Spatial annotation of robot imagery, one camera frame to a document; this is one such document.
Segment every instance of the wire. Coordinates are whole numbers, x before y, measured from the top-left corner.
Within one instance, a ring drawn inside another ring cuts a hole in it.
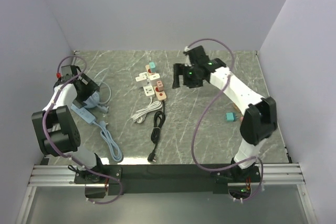
[[[109,201],[106,201],[106,202],[96,202],[94,201],[93,199],[88,199],[88,201],[94,203],[94,204],[97,204],[97,205],[105,205],[105,204],[109,204],[109,203],[112,203],[114,201],[116,201],[117,199],[120,198],[120,196],[122,195],[122,192],[123,192],[123,187],[122,187],[122,183],[120,182],[119,179],[117,178],[114,178],[112,176],[109,176],[109,175],[105,175],[105,174],[102,174],[102,173],[97,173],[93,170],[91,170],[89,167],[85,166],[81,161],[79,161],[78,159],[76,159],[75,157],[73,157],[71,154],[64,154],[62,153],[59,148],[57,148],[57,146],[53,143],[53,141],[51,140],[50,138],[50,135],[49,135],[49,132],[48,132],[48,129],[47,129],[47,116],[49,114],[49,112],[53,109],[56,101],[58,100],[60,94],[61,94],[61,91],[62,89],[70,84],[71,82],[73,82],[74,80],[76,80],[80,75],[82,75],[84,73],[84,71],[86,70],[86,67],[87,67],[87,63],[86,61],[81,57],[81,56],[67,56],[65,57],[63,60],[61,60],[61,62],[59,63],[58,67],[57,67],[57,73],[59,73],[59,69],[62,65],[62,63],[66,60],[66,59],[69,59],[69,58],[78,58],[78,59],[81,59],[85,66],[83,68],[83,70],[81,72],[79,72],[77,75],[75,75],[74,77],[70,78],[68,81],[66,81],[57,91],[55,97],[54,97],[54,100],[52,101],[52,103],[50,104],[49,108],[47,108],[46,112],[44,113],[43,115],[43,118],[42,118],[42,127],[43,127],[43,132],[46,136],[46,139],[48,140],[50,146],[54,149],[54,151],[61,157],[64,157],[64,158],[70,158],[71,160],[73,160],[75,163],[77,163],[79,166],[85,168],[88,172],[96,175],[96,176],[100,176],[100,177],[104,177],[104,178],[108,178],[110,180],[113,180],[115,182],[117,182],[119,185],[120,185],[120,189],[119,189],[119,192],[118,192],[118,195],[115,196],[112,200],[109,200]]]
[[[111,97],[112,97],[112,90],[111,90],[111,87],[104,81],[101,81],[100,82],[101,84],[105,84],[105,86],[109,89],[109,97],[106,99],[106,101],[104,102],[99,102],[99,104],[107,104],[110,100],[111,100]]]
[[[194,45],[194,44],[196,44],[196,43],[198,43],[198,42],[200,42],[200,41],[204,41],[204,40],[211,40],[211,41],[217,42],[217,43],[221,44],[223,47],[225,47],[225,48],[229,51],[229,53],[230,53],[230,55],[231,55],[231,59],[232,59],[230,70],[232,70],[233,67],[235,66],[235,55],[234,55],[234,53],[232,52],[232,50],[231,50],[227,45],[225,45],[223,42],[221,42],[221,41],[219,41],[219,40],[217,40],[217,39],[204,38],[204,39],[199,39],[199,40],[196,40],[196,41],[192,42],[188,47],[190,48],[192,45]],[[257,190],[256,190],[250,197],[248,197],[247,199],[244,199],[244,200],[248,200],[248,199],[251,199],[252,197],[255,196],[256,192],[259,191],[259,189],[260,189],[260,187],[261,187],[261,183],[263,182],[263,181],[262,181],[262,176],[263,176],[263,174],[264,174],[264,165],[263,165],[262,160],[261,160],[259,157],[253,156],[253,157],[246,158],[246,159],[244,159],[244,160],[242,160],[242,161],[239,161],[239,162],[237,162],[237,163],[235,163],[235,164],[232,164],[232,165],[228,165],[228,166],[225,166],[225,167],[222,167],[222,168],[210,169],[210,168],[206,168],[206,167],[202,166],[202,165],[197,161],[196,156],[195,156],[195,149],[194,149],[194,147],[195,147],[195,139],[196,139],[197,131],[198,131],[198,128],[199,128],[199,126],[200,126],[200,124],[201,124],[201,121],[202,121],[203,117],[204,117],[205,114],[208,112],[208,110],[210,109],[210,107],[214,104],[214,102],[217,101],[217,99],[218,99],[219,97],[221,97],[221,95],[223,95],[224,91],[226,90],[226,88],[227,88],[227,87],[229,86],[229,84],[230,84],[231,77],[232,77],[231,74],[229,74],[229,75],[227,76],[227,82],[226,82],[226,84],[225,84],[224,87],[220,90],[220,92],[213,98],[213,100],[208,104],[208,106],[207,106],[207,107],[205,108],[205,110],[203,111],[201,117],[199,118],[199,120],[198,120],[198,122],[197,122],[197,124],[196,124],[195,130],[194,130],[194,134],[193,134],[192,141],[191,141],[191,155],[192,155],[193,161],[195,162],[195,164],[197,165],[197,167],[200,168],[200,169],[202,169],[202,170],[205,170],[205,171],[207,171],[207,172],[220,172],[220,171],[223,171],[223,170],[228,170],[228,169],[231,169],[231,168],[233,168],[233,167],[235,167],[235,166],[237,166],[237,165],[239,165],[239,164],[242,164],[242,163],[244,163],[244,162],[246,162],[246,161],[249,161],[249,160],[252,160],[252,159],[258,159],[258,160],[260,161],[260,163],[261,163],[261,180],[260,180],[260,183],[259,183],[259,185],[258,185]]]
[[[100,127],[101,129],[100,136],[104,139],[104,141],[109,146],[110,153],[111,153],[113,160],[116,162],[122,161],[122,152],[119,146],[113,140],[111,133],[107,130],[105,122],[101,121],[100,123],[97,123],[96,121],[93,121],[93,124]]]
[[[155,152],[157,149],[157,145],[159,144],[161,129],[164,121],[166,120],[164,101],[162,101],[162,106],[163,111],[157,111],[154,114],[154,128],[151,135],[151,141],[153,142],[153,144],[155,144],[155,146],[153,151],[149,154],[147,158],[149,162],[155,161]]]
[[[108,70],[108,69],[110,69],[110,68],[104,68],[103,70],[99,71],[98,74],[96,74],[96,76],[93,78],[93,80],[96,81],[96,78],[97,78],[101,73],[103,73],[104,71],[106,71],[106,70]],[[104,82],[104,81],[105,81],[105,77],[106,77],[106,75],[107,75],[107,72],[105,73],[105,75],[103,76],[103,78],[102,78],[100,81],[96,82],[99,86],[101,86],[102,84],[105,84],[105,86],[108,87],[108,89],[109,89],[109,97],[107,98],[106,101],[104,101],[104,102],[99,102],[99,104],[107,104],[107,103],[111,100],[111,97],[112,97],[112,90],[111,90],[111,87],[110,87],[106,82]]]
[[[148,113],[150,113],[152,111],[159,110],[160,108],[162,108],[162,103],[160,101],[153,102],[153,98],[151,97],[151,101],[148,104],[148,106],[146,108],[144,108],[144,109],[136,111],[131,116],[131,119],[134,122],[143,123],[145,121],[145,118],[146,118],[146,116],[147,116]]]

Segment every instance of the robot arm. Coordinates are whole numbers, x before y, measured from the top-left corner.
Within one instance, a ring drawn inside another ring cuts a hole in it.
[[[186,64],[174,64],[173,88],[183,84],[189,88],[203,86],[203,80],[222,89],[230,76],[230,83],[224,93],[238,106],[244,119],[240,126],[243,137],[238,153],[233,158],[237,163],[257,156],[266,138],[277,129],[276,103],[271,97],[264,98],[240,81],[220,59],[210,60],[202,46],[185,52]],[[241,169],[253,165],[254,160],[239,164]]]
[[[54,85],[54,95],[42,111],[35,112],[31,119],[41,151],[45,155],[59,156],[50,146],[42,128],[42,119],[45,111],[54,101],[59,88],[71,77],[77,75],[78,67],[69,65],[62,67],[62,76]],[[101,165],[100,158],[93,152],[80,146],[80,135],[70,113],[72,103],[83,105],[90,95],[99,90],[99,86],[85,74],[73,83],[67,84],[61,91],[53,109],[47,116],[47,128],[52,141],[64,154],[71,153],[73,157],[85,164],[88,168]]]

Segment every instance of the teal block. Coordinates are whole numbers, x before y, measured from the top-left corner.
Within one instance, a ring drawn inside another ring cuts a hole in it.
[[[155,73],[155,72],[156,72],[156,66],[155,66],[155,63],[153,63],[153,62],[149,62],[149,68],[151,69],[151,72],[152,72],[152,73]]]
[[[236,114],[234,112],[226,113],[226,121],[227,122],[235,122],[237,120]]]

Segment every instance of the white wall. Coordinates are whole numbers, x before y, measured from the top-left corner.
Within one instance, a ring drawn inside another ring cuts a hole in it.
[[[80,50],[181,49],[201,37],[221,39],[233,50],[258,50],[285,2],[47,1],[70,46]]]
[[[14,223],[42,157],[30,117],[49,101],[57,63],[70,47],[44,0],[0,6],[0,222]]]
[[[287,0],[260,63],[320,223],[336,220],[336,0]]]

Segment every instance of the floor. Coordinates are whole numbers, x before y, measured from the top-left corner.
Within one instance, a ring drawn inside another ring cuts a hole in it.
[[[211,59],[220,58],[229,63],[226,51],[208,51]],[[255,51],[238,51],[233,73],[254,91],[268,96],[265,80]],[[86,74],[93,78],[100,70],[108,67],[110,72],[105,81],[112,89],[109,113],[103,114],[97,109],[91,112],[98,121],[109,123],[108,130],[122,149],[123,164],[146,164],[147,157],[154,145],[150,141],[153,129],[153,113],[142,124],[134,123],[131,115],[149,104],[149,98],[143,89],[135,86],[135,78],[145,72],[145,65],[154,61],[157,72],[161,75],[165,92],[166,122],[164,123],[160,143],[156,152],[157,164],[190,164],[191,139],[195,124],[207,104],[218,93],[218,89],[208,83],[201,88],[189,89],[181,86],[172,89],[173,64],[184,63],[181,51],[82,51],[88,62]],[[106,88],[101,88],[104,100],[108,95]],[[196,139],[195,154],[200,163],[228,163],[236,154],[241,143],[239,121],[226,122],[225,113],[236,112],[232,102],[223,95],[210,108],[203,120]],[[100,130],[88,125],[73,113],[81,135],[82,144],[97,153],[105,164],[113,164],[109,149],[100,137]],[[266,163],[287,163],[286,149],[280,130],[277,130],[264,144],[260,157]],[[49,164],[64,165],[71,161],[51,157]]]

